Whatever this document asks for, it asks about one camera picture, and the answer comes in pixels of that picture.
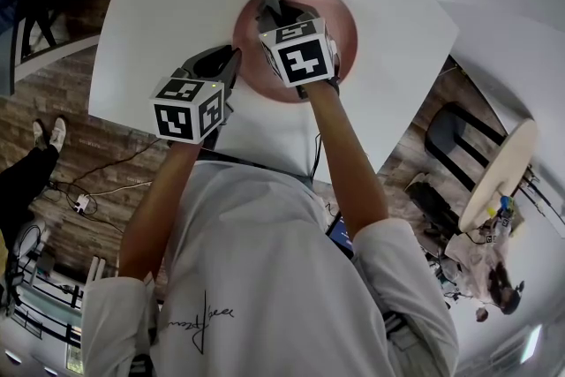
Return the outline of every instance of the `power strip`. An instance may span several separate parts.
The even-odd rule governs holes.
[[[85,210],[87,209],[88,203],[90,200],[86,195],[79,195],[77,202],[74,203],[72,210],[78,212],[79,214],[84,214]]]

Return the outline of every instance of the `window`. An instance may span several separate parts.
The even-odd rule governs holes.
[[[82,370],[82,354],[78,347],[74,347],[67,344],[67,369],[73,371],[74,373],[79,373],[83,375]]]

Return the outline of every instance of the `white shirt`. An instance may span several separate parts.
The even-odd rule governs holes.
[[[445,266],[446,277],[456,281],[464,295],[471,295],[482,303],[492,303],[488,290],[488,277],[499,262],[506,261],[511,232],[510,222],[497,220],[489,231],[472,230],[467,234],[454,235],[448,242],[445,254],[461,265]]]
[[[140,353],[163,377],[451,375],[454,325],[410,225],[367,226],[353,261],[324,229],[320,200],[292,177],[195,166],[165,256],[156,338],[152,281],[88,284],[86,376],[128,375]],[[404,316],[388,335],[389,310]]]

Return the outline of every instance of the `phone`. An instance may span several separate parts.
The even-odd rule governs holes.
[[[329,225],[326,235],[332,240],[332,242],[337,245],[337,247],[343,252],[348,259],[353,258],[353,245],[350,241],[350,237],[347,234],[347,229],[345,228],[345,222],[342,218],[342,213],[338,212]]]

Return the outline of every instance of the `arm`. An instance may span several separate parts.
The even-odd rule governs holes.
[[[353,240],[365,226],[388,218],[385,194],[334,88],[319,81],[304,89],[324,143],[337,204]]]
[[[122,238],[119,276],[156,279],[177,216],[178,203],[201,145],[175,143]]]
[[[326,82],[304,89],[353,242],[353,265],[381,311],[401,313],[408,322],[388,340],[395,368],[403,375],[452,375],[458,350],[455,327],[411,226],[397,219],[375,224],[388,218],[385,195],[337,93]]]

